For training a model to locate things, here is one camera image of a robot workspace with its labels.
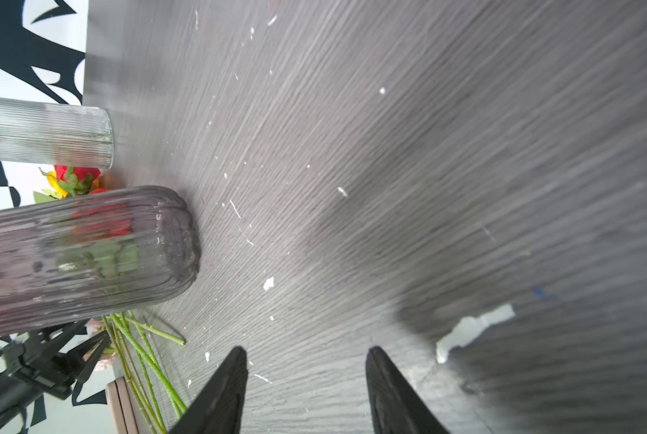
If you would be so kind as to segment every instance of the tabletop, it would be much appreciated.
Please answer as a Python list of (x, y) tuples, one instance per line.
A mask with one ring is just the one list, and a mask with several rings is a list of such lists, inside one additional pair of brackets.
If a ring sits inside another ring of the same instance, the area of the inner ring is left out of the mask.
[(84, 103), (195, 217), (184, 400), (241, 345), (242, 433), (371, 433), (379, 345), (454, 434), (647, 432), (647, 1), (91, 1)]

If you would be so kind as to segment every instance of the clear ribbed glass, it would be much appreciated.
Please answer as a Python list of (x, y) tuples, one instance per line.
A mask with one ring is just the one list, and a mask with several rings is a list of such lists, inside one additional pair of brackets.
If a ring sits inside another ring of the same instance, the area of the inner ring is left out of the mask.
[(109, 115), (98, 107), (0, 98), (0, 161), (108, 169)]
[(170, 299), (198, 254), (191, 213), (163, 187), (0, 211), (0, 336)]

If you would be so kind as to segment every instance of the ribbed glass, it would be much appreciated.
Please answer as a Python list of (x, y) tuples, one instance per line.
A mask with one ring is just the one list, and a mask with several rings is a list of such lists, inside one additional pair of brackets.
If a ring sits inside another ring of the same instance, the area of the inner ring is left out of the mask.
[(106, 110), (0, 98), (0, 161), (108, 169), (113, 160)]
[(197, 264), (191, 213), (167, 188), (0, 211), (0, 335), (170, 299)]

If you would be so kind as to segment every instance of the wood grain surface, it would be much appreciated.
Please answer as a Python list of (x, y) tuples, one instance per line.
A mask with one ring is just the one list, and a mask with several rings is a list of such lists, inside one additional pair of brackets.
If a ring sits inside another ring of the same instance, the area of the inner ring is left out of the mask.
[(376, 344), (455, 434), (647, 433), (647, 0), (89, 7), (109, 179), (202, 240), (145, 311), (186, 400), (241, 345), (242, 433), (371, 433)]

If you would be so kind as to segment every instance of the glass vase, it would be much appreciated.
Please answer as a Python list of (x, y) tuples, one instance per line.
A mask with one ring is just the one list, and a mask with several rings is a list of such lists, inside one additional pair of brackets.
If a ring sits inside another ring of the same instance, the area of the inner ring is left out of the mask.
[(191, 213), (163, 187), (0, 211), (0, 335), (171, 299), (198, 252)]
[(108, 169), (109, 115), (98, 107), (0, 98), (0, 161)]

